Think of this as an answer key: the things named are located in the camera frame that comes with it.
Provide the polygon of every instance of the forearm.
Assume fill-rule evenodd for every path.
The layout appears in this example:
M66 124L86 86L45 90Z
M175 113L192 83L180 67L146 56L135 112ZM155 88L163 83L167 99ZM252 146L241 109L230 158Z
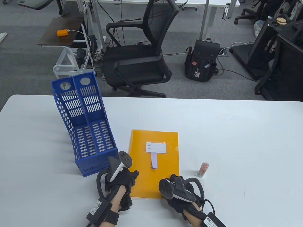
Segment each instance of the forearm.
M193 202L193 205L195 206L195 208L197 208L197 210L200 210L200 208L198 207L198 205L195 202ZM187 217L188 221L191 223L191 225L193 227L200 227L201 226L202 220L200 220L200 219L196 218L195 216L191 215L186 210L183 210L183 214Z
M120 186L119 191L111 201L111 204L113 205L111 207L111 211L118 213L119 205L125 192L126 192L126 188L124 186ZM100 227L114 227L114 226L115 226L114 224L108 222L102 222L100 225Z

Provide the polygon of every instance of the mesh chair back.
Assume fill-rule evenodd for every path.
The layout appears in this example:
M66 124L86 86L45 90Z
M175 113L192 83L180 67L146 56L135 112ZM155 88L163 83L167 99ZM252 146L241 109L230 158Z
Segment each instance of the mesh chair back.
M165 34L179 12L174 0L150 0L143 17L143 31L156 54L161 51Z

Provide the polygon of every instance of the orange box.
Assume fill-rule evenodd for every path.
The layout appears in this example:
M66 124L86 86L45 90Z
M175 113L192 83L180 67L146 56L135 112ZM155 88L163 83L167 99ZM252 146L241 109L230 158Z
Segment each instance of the orange box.
M67 36L68 35L68 31L67 29L63 29L63 30L58 30L57 31L57 36L60 37L60 36Z

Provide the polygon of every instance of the chair seat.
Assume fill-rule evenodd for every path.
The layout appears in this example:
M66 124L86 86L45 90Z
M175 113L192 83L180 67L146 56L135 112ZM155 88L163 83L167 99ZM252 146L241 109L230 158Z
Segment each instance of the chair seat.
M106 82L112 87L127 85L119 75L114 72L117 61L156 56L155 50L149 45L118 46L108 49L103 56L103 73ZM119 71L133 84L148 84L160 82L164 74L158 62L147 62L120 66Z

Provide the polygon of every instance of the purple sticky note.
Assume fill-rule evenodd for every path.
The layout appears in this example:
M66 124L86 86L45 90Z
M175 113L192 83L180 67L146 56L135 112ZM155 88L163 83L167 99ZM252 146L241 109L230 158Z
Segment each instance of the purple sticky note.
M156 152L151 152L151 167L153 169L158 168L158 160L157 160L157 153Z

